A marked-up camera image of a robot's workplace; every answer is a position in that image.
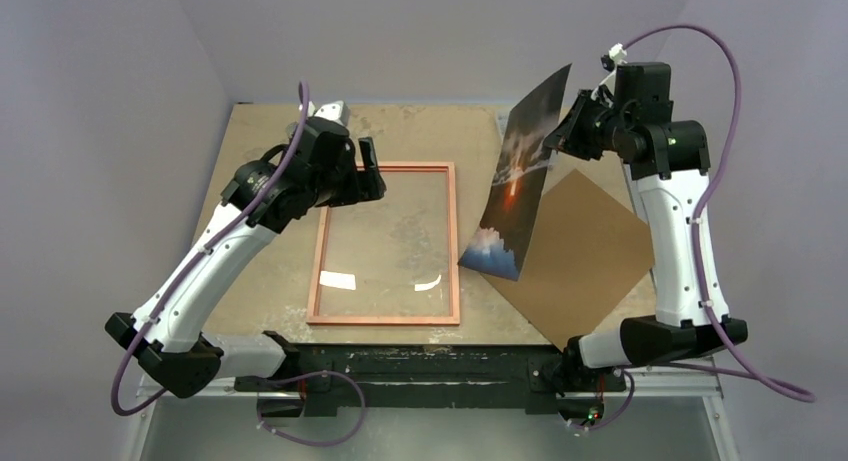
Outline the sunset landscape photo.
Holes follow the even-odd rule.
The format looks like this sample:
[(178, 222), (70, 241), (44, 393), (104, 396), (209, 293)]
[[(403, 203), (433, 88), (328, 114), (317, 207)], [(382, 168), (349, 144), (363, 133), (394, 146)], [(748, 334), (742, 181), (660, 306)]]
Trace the sunset landscape photo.
[(560, 123), (570, 71), (563, 66), (507, 113), (488, 199), (461, 267), (512, 281), (520, 277), (551, 161), (543, 141)]

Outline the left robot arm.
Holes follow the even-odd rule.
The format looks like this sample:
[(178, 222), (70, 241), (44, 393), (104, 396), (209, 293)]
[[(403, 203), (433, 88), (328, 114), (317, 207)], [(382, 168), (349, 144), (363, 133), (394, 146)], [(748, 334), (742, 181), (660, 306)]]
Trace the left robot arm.
[(309, 210), (383, 198), (385, 183), (370, 137), (352, 140), (317, 116), (296, 123), (288, 142), (241, 165), (212, 217), (165, 284), (132, 313), (117, 312), (106, 332), (165, 392), (192, 397), (219, 378), (258, 377), (284, 390), (298, 363), (284, 338), (206, 334), (203, 327), (248, 264)]

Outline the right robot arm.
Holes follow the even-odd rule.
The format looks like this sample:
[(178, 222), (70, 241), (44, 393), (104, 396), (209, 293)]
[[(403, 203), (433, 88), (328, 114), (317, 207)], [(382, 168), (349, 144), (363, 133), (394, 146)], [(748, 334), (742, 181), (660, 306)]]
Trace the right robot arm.
[(582, 90), (543, 141), (583, 160), (616, 154), (643, 211), (654, 253), (652, 315), (626, 318), (613, 331), (576, 336), (561, 362), (564, 380), (584, 388), (602, 369), (702, 357), (748, 338), (719, 286), (708, 214), (708, 140), (693, 120), (675, 121), (666, 63), (621, 64), (595, 89)]

